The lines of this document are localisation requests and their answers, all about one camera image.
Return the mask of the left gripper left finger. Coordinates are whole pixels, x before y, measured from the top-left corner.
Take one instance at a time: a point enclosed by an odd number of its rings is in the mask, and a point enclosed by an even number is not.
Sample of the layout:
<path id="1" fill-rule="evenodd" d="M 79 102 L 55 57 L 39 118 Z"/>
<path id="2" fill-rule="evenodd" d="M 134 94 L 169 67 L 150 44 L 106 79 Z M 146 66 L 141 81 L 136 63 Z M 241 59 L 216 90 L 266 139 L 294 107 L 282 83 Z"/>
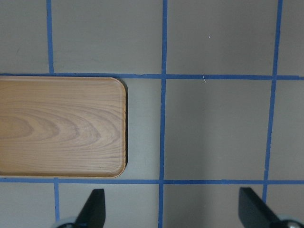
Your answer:
<path id="1" fill-rule="evenodd" d="M 103 228 L 105 224 L 105 191 L 92 190 L 83 208 L 78 214 L 75 228 Z"/>

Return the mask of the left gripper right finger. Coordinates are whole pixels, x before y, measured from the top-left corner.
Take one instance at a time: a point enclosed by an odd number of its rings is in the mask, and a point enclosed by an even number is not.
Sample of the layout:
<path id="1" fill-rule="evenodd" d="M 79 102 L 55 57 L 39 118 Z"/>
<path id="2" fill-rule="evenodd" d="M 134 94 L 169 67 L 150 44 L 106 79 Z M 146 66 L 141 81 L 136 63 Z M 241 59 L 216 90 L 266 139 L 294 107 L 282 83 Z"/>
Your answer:
<path id="1" fill-rule="evenodd" d="M 250 187 L 239 189 L 238 217 L 245 228 L 274 228 L 280 223 L 278 216 Z"/>

